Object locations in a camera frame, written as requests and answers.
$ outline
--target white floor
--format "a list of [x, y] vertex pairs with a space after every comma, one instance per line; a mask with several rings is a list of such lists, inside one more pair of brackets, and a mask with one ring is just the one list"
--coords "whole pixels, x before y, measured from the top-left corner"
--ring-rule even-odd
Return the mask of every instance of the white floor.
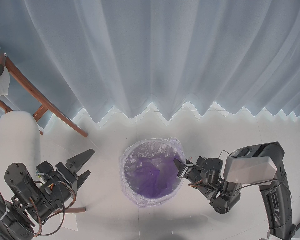
[[[262, 110], [253, 117], [247, 110], [236, 115], [210, 110], [199, 119], [196, 111], [181, 108], [169, 122], [155, 107], [134, 119], [116, 108], [99, 123], [81, 111], [74, 121], [88, 132], [84, 138], [55, 116], [41, 136], [41, 159], [54, 165], [89, 148], [96, 153], [83, 167], [90, 177], [78, 191], [75, 207], [78, 231], [62, 228], [46, 239], [111, 240], [238, 240], [266, 238], [268, 222], [258, 186], [241, 191], [241, 199], [227, 214], [218, 214], [209, 201], [185, 180], [178, 194], [158, 207], [138, 208], [121, 192], [119, 156], [135, 142], [147, 138], [176, 137], [187, 158], [217, 157], [221, 150], [279, 141], [285, 150], [284, 165], [292, 192], [293, 222], [300, 222], [300, 119]], [[59, 225], [59, 217], [44, 226], [44, 233]]]

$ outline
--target curtain fold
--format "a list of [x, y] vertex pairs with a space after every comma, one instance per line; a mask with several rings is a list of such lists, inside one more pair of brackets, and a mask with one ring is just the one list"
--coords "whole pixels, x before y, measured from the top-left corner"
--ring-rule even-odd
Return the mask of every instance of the curtain fold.
[[[153, 102], [300, 115], [300, 1], [2, 1], [0, 46], [72, 118]], [[26, 110], [30, 97], [7, 98]]]

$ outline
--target white paper on floor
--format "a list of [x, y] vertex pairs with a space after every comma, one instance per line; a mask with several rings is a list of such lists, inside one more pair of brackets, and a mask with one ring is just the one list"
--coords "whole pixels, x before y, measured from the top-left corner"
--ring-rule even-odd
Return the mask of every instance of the white paper on floor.
[[[60, 222], [62, 222], [62, 216], [63, 214], [59, 214]], [[66, 213], [64, 215], [64, 223], [62, 224], [62, 227], [78, 231], [77, 229], [77, 222], [76, 222], [76, 214], [75, 213]]]

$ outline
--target wooden chair frame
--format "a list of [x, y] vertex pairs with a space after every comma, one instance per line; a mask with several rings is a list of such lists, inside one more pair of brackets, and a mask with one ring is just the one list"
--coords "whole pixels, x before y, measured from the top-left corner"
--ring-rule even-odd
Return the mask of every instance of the wooden chair frame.
[[[66, 115], [64, 115], [56, 106], [53, 105], [29, 80], [21, 73], [21, 71], [13, 64], [6, 54], [0, 56], [0, 58], [5, 58], [5, 66], [8, 69], [9, 73], [14, 77], [14, 79], [27, 91], [29, 92], [36, 100], [41, 103], [41, 106], [33, 114], [33, 117], [38, 121], [47, 110], [50, 110], [63, 122], [68, 124], [75, 131], [80, 133], [82, 136], [87, 137], [88, 134], [78, 127], [72, 120], [70, 120]], [[12, 111], [12, 109], [7, 106], [4, 102], [0, 100], [0, 107], [4, 109], [5, 113]]]

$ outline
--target plastic liner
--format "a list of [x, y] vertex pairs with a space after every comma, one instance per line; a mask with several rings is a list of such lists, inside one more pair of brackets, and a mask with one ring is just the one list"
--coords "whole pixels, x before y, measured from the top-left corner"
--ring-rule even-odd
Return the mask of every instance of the plastic liner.
[[169, 139], [146, 139], [127, 148], [119, 159], [122, 192], [141, 208], [161, 205], [182, 185], [174, 158], [185, 162], [181, 143]]

